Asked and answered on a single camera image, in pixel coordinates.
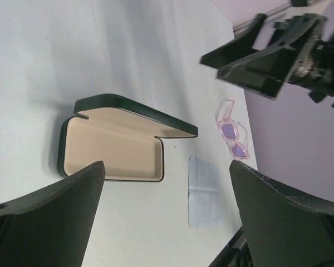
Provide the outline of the black glasses case beige lining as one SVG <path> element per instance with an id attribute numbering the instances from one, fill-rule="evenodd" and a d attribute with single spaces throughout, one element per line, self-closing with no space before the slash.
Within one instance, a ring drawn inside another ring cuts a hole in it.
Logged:
<path id="1" fill-rule="evenodd" d="M 192 139 L 188 122 L 113 93 L 75 102 L 60 132 L 57 171 L 68 177 L 103 161 L 110 181 L 160 182 L 165 175 L 163 139 Z"/>

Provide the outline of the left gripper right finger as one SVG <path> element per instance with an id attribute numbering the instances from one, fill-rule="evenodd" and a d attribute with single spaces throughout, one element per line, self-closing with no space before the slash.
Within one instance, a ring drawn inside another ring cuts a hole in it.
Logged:
<path id="1" fill-rule="evenodd" d="M 334 202 L 232 161 L 242 227 L 211 266 L 334 266 Z"/>

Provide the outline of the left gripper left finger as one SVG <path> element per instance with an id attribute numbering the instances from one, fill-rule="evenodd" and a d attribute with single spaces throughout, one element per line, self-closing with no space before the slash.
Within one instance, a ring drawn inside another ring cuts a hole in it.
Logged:
<path id="1" fill-rule="evenodd" d="M 105 179 L 98 161 L 0 204 L 0 266 L 81 266 Z"/>

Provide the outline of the light blue cleaning cloth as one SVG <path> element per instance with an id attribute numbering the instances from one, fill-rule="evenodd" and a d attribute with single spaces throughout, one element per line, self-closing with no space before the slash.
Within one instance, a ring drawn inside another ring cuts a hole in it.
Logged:
<path id="1" fill-rule="evenodd" d="M 202 228 L 215 225 L 221 218 L 219 169 L 197 157 L 189 158 L 188 225 Z"/>

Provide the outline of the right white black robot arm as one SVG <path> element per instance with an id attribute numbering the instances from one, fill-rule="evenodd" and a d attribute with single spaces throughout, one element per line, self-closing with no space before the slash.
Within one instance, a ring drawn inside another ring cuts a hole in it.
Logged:
<path id="1" fill-rule="evenodd" d="M 259 13 L 233 40 L 201 56 L 200 64 L 215 69 L 217 79 L 270 99 L 286 83 L 308 89 L 315 103 L 334 97 L 334 32 L 322 40 L 329 5 L 291 1 L 261 50 L 253 45 L 268 16 Z"/>

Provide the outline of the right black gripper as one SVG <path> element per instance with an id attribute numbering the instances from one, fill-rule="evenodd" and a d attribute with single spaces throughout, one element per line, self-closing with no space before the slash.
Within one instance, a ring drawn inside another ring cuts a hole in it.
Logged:
<path id="1" fill-rule="evenodd" d="M 320 38 L 326 17 L 314 13 L 276 24 L 268 46 L 253 45 L 267 16 L 257 14 L 235 39 L 201 56 L 200 64 L 217 68 L 217 79 L 268 98 L 275 98 Z"/>

